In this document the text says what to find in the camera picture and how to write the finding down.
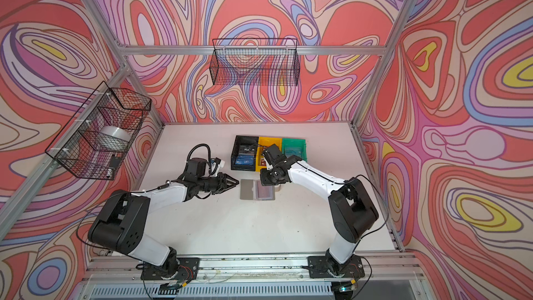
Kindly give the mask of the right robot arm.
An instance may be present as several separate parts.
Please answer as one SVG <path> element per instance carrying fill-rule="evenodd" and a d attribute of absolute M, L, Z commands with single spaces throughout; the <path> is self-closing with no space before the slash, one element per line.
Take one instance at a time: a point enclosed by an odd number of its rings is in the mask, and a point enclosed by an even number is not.
<path fill-rule="evenodd" d="M 319 272 L 343 274 L 355 258 L 357 244 L 379 218 L 364 184 L 355 177 L 344 180 L 328 175 L 292 158 L 262 169 L 260 181 L 263 186 L 295 183 L 328 202 L 337 234 L 324 256 L 326 266 Z"/>

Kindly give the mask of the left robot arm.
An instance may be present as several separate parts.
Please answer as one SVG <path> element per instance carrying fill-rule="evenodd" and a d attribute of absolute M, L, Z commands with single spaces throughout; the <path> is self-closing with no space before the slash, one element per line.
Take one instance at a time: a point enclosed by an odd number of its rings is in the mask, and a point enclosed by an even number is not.
<path fill-rule="evenodd" d="M 181 263 L 176 250 L 145 233 L 148 216 L 161 208 L 182 204 L 206 193 L 220 195 L 240 182 L 224 173 L 214 177 L 180 175 L 162 186 L 142 192 L 116 190 L 106 200 L 87 234 L 87 239 L 104 249 L 144 263 L 155 278 L 175 279 Z"/>

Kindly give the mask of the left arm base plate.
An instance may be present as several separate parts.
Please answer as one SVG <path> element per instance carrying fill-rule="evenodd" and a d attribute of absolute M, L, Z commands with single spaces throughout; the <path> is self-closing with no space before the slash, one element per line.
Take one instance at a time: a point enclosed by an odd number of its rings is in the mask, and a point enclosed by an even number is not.
<path fill-rule="evenodd" d="M 145 263 L 141 269 L 141 280 L 190 282 L 198 276 L 200 261 L 197 257 L 178 257 L 161 266 Z"/>

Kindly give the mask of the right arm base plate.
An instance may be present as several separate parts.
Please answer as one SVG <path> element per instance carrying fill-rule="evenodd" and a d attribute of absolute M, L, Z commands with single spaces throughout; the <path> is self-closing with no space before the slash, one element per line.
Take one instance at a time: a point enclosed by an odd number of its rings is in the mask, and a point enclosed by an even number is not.
<path fill-rule="evenodd" d="M 365 277 L 362 257 L 353 254 L 345 263 L 338 263 L 332 256 L 309 256 L 303 266 L 311 279 L 350 278 L 359 280 Z"/>

